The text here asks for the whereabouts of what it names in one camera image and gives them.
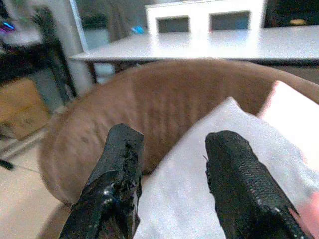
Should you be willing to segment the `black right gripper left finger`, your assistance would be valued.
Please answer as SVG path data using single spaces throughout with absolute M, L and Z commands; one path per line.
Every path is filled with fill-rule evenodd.
M 108 133 L 93 169 L 59 235 L 61 239 L 131 239 L 140 223 L 144 136 L 125 124 Z

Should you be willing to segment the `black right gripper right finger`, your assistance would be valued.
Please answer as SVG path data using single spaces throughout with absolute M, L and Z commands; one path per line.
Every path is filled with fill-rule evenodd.
M 295 207 L 249 142 L 232 131 L 209 133 L 206 176 L 228 239 L 309 239 Z

